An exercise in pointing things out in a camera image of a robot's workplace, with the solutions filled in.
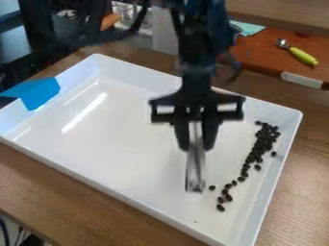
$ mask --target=yellow handle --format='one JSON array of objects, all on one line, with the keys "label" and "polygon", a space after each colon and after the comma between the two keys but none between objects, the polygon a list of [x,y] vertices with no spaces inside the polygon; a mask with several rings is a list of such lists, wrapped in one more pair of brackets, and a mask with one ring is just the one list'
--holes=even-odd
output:
[{"label": "yellow handle", "polygon": [[304,51],[301,51],[294,47],[291,47],[289,50],[302,62],[307,63],[308,65],[318,65],[318,61],[314,57],[305,53]]}]

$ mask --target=coffee bean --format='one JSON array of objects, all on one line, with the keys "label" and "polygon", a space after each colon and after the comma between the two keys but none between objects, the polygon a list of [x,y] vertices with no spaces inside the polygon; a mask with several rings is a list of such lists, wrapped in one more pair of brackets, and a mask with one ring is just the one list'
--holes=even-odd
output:
[{"label": "coffee bean", "polygon": [[244,177],[244,178],[248,178],[249,177],[249,174],[247,172],[241,172],[241,175]]},{"label": "coffee bean", "polygon": [[225,211],[225,207],[223,207],[221,204],[217,204],[217,209],[219,211]]},{"label": "coffee bean", "polygon": [[238,177],[238,181],[239,182],[244,182],[245,181],[245,178],[244,177]]},{"label": "coffee bean", "polygon": [[222,198],[222,197],[220,197],[220,196],[217,198],[217,201],[218,201],[220,204],[223,204],[223,203],[225,202],[224,198]]},{"label": "coffee bean", "polygon": [[226,189],[232,188],[232,185],[231,185],[231,184],[227,184],[227,185],[225,186],[225,188],[226,188]]},{"label": "coffee bean", "polygon": [[257,171],[261,171],[261,170],[262,170],[262,166],[260,166],[260,165],[255,165],[255,169],[256,169]]},{"label": "coffee bean", "polygon": [[232,202],[232,201],[233,201],[233,197],[232,197],[230,194],[227,194],[227,195],[226,195],[226,200],[227,200],[228,202]]}]

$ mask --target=white tray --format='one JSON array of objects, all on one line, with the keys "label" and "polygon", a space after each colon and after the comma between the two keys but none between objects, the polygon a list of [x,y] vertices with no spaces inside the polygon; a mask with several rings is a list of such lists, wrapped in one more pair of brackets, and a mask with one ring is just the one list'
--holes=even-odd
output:
[{"label": "white tray", "polygon": [[0,110],[4,143],[207,244],[254,244],[300,111],[247,98],[245,119],[221,126],[206,175],[208,185],[220,188],[239,175],[259,129],[256,119],[279,126],[282,135],[278,156],[267,154],[262,172],[252,170],[219,212],[219,191],[185,192],[186,156],[172,128],[149,122],[148,99],[173,92],[180,78],[102,55],[56,78],[60,94],[36,111],[20,100]]}]

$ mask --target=blue tape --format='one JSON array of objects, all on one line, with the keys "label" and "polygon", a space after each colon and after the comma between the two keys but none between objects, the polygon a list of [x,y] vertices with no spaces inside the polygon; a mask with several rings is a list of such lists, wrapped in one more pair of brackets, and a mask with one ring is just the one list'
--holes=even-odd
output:
[{"label": "blue tape", "polygon": [[29,111],[36,110],[60,92],[55,78],[20,83],[2,93],[0,97],[20,98]]}]

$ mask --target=pile of beans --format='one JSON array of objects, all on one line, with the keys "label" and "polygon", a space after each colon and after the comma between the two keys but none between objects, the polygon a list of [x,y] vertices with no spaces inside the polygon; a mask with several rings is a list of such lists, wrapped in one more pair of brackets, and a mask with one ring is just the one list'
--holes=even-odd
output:
[{"label": "pile of beans", "polygon": [[[262,170],[262,163],[264,161],[262,159],[263,154],[272,150],[273,143],[275,143],[277,138],[280,136],[280,133],[278,132],[279,128],[277,126],[271,126],[268,123],[261,121],[256,121],[255,124],[262,127],[262,129],[255,134],[257,140],[242,165],[240,175],[236,180],[226,184],[221,190],[221,194],[217,198],[216,206],[219,211],[225,211],[225,207],[223,205],[233,201],[233,197],[229,193],[230,189],[234,188],[239,183],[245,182],[245,180],[249,178],[249,170],[252,165],[257,171]],[[275,157],[276,152],[272,151],[271,155]],[[214,191],[215,186],[209,186],[209,190]]]}]

